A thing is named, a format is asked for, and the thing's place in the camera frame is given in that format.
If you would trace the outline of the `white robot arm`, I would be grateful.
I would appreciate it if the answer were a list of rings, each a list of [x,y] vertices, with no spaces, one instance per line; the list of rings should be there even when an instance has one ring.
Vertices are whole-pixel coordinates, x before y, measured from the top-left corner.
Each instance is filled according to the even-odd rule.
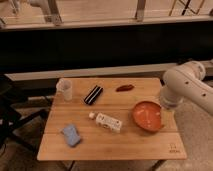
[[[160,104],[166,109],[176,108],[186,98],[213,116],[213,88],[203,82],[205,76],[206,69],[198,61],[168,69],[163,74]]]

